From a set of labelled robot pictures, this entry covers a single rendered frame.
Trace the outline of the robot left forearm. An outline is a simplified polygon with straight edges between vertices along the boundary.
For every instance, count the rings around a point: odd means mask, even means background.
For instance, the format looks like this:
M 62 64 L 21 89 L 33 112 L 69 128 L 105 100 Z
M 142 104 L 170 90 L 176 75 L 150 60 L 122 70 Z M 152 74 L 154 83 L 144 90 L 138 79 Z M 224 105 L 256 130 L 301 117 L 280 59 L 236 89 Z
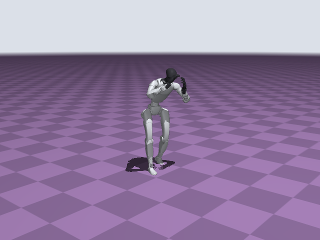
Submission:
M 182 90 L 181 90 L 181 94 L 182 94 Z M 182 94 L 182 96 L 183 96 L 183 99 L 184 99 L 185 101 L 188 101 L 188 100 L 190 99 L 187 91 L 185 92 L 185 94 Z

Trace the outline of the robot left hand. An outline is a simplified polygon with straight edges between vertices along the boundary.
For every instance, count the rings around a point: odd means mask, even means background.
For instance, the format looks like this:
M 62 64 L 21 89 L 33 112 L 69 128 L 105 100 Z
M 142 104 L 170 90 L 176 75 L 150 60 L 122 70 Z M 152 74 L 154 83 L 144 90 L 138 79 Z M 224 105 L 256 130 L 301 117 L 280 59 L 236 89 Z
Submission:
M 183 87 L 181 88 L 181 90 L 182 90 L 182 94 L 185 94 L 185 93 L 186 93 L 186 90 L 187 90 L 187 88 L 186 88 L 185 78 L 180 77 L 180 79 L 182 79 L 181 81 L 183 81 L 183 82 L 181 82 L 181 83 L 183 83 Z

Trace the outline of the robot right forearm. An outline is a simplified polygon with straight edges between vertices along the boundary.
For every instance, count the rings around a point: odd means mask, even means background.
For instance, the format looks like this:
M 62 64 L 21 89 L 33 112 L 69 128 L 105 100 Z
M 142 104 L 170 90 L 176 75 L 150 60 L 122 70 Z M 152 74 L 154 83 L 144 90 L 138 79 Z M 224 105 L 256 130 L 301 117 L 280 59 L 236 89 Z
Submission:
M 147 92 L 147 94 L 149 95 L 149 94 L 152 94 L 152 93 L 154 93 L 156 96 L 158 95 L 158 94 L 160 94 L 160 93 L 162 93 L 162 92 L 164 92 L 165 90 L 168 90 L 167 88 L 166 88 L 166 85 L 167 84 L 165 84 L 164 86 L 160 86 L 159 88 L 157 88 L 157 89 L 153 89 L 153 90 L 150 90 L 150 91 L 148 91 Z

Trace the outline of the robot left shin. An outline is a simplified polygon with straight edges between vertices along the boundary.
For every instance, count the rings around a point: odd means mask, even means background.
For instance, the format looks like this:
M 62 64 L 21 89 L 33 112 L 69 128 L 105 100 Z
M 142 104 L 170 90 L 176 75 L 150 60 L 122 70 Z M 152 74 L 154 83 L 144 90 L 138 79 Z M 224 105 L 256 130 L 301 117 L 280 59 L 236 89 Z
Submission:
M 167 149 L 167 146 L 168 146 L 168 142 L 169 140 L 167 140 L 165 143 L 161 143 L 161 141 L 159 142 L 159 149 L 158 149 L 158 155 L 157 155 L 157 158 L 162 158 L 163 156 L 163 153 L 166 151 Z

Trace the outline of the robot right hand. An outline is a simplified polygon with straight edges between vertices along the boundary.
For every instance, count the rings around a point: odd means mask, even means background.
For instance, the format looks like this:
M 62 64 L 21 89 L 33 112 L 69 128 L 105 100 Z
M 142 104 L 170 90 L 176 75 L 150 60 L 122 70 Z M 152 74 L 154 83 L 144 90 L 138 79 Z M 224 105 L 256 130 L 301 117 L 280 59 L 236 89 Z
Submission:
M 168 89 L 170 86 L 171 86 L 171 82 L 174 80 L 174 78 L 176 78 L 176 77 L 180 77 L 180 75 L 179 74 L 175 74 L 173 77 L 171 77 L 170 79 L 169 79 L 169 81 L 168 82 L 166 82 L 166 86 L 165 86 L 165 88 L 166 89 Z

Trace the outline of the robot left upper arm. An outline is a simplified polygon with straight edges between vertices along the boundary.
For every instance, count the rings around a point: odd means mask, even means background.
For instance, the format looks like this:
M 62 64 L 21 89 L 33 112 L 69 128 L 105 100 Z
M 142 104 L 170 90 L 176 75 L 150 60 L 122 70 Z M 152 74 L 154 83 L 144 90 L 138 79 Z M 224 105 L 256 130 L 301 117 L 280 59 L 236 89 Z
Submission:
M 175 82 L 173 84 L 174 84 L 174 89 L 173 90 L 176 90 L 176 92 L 182 97 L 183 102 L 184 103 L 189 102 L 190 99 L 189 100 L 184 100 L 184 98 L 182 96 L 182 93 L 181 93 L 181 89 L 182 89 L 181 86 L 178 83 L 175 83 Z

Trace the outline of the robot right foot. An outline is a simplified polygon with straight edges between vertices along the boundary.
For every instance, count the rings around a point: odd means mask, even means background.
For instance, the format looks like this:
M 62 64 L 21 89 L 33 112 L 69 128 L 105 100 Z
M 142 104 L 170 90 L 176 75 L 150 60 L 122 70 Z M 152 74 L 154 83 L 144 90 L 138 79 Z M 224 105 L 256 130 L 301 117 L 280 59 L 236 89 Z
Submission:
M 150 167 L 150 169 L 148 168 L 147 170 L 151 175 L 157 175 L 157 172 L 153 168 Z

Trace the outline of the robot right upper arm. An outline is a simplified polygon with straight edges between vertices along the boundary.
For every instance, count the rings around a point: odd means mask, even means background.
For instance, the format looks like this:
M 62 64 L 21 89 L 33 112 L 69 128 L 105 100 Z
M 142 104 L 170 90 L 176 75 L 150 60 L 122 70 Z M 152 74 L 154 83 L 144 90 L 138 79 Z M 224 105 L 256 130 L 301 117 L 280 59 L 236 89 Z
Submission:
M 157 86 L 158 86 L 157 80 L 153 80 L 153 81 L 149 84 L 149 87 L 148 87 L 147 92 L 148 92 L 148 91 L 151 91 L 151 90 L 154 90 Z M 147 93 L 146 93 L 146 95 L 147 95 L 147 97 L 148 97 L 149 99 L 152 99 L 152 98 L 155 97 L 154 93 L 151 93 L 151 94 L 147 94 Z

